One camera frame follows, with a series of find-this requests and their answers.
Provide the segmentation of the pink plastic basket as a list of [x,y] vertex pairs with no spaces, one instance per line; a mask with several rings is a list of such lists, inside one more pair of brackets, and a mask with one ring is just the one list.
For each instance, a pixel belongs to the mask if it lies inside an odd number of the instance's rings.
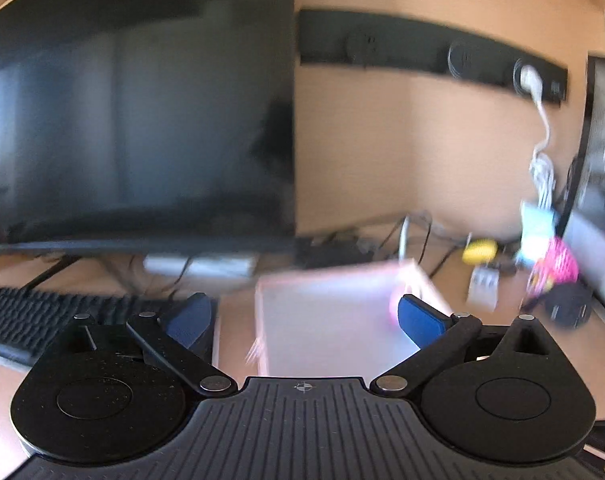
[[568,245],[554,237],[547,246],[545,255],[534,263],[529,274],[526,296],[520,305],[521,312],[530,312],[534,301],[558,285],[578,281],[579,264]]

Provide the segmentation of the light blue snack packet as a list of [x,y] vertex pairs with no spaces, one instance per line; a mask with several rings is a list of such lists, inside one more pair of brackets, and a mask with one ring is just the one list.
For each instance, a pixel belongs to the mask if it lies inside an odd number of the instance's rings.
[[520,247],[516,261],[526,268],[532,268],[543,259],[555,237],[557,213],[554,209],[544,209],[537,205],[521,202]]

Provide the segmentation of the black plush toy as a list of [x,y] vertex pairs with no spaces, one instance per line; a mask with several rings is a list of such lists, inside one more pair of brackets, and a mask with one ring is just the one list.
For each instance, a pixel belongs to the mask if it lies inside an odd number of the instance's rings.
[[591,317],[593,294],[581,283],[554,286],[543,300],[549,319],[564,330],[576,330]]

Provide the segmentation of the white power strip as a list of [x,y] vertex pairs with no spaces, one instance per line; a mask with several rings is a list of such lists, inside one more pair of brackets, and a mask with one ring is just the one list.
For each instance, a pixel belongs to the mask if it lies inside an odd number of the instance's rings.
[[143,260],[150,274],[202,276],[203,278],[251,278],[259,259],[256,255],[179,257],[150,255]]

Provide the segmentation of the yellow toy corn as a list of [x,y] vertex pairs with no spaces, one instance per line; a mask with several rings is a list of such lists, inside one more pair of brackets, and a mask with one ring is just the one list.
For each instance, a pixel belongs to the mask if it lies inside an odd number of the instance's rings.
[[492,261],[499,251],[495,240],[473,240],[463,250],[462,260],[470,266],[480,266]]

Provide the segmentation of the pink cardboard box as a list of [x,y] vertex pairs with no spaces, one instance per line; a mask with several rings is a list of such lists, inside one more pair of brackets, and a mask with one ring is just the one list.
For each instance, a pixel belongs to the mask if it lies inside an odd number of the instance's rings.
[[398,304],[406,294],[452,313],[413,260],[260,278],[256,338],[246,361],[257,365],[260,376],[355,376],[371,382],[418,350],[398,323]]

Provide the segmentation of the black mechanical keyboard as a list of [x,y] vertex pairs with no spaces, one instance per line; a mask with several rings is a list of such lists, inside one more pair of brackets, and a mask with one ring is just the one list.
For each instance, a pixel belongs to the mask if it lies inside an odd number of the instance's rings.
[[100,325],[121,325],[143,311],[162,314],[175,305],[167,299],[0,287],[0,357],[33,365],[77,314],[87,313]]

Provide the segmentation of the large black curved monitor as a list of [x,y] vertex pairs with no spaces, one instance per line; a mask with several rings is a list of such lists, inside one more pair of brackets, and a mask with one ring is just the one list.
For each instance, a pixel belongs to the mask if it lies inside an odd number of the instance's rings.
[[0,10],[0,252],[286,252],[294,0]]

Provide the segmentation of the black wall power rail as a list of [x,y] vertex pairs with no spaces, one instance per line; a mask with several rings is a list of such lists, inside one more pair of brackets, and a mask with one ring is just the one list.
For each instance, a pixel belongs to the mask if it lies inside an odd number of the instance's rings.
[[531,66],[542,79],[544,101],[558,105],[567,99],[565,66],[467,30],[395,15],[302,9],[298,49],[304,63],[417,70],[521,96],[520,72]]

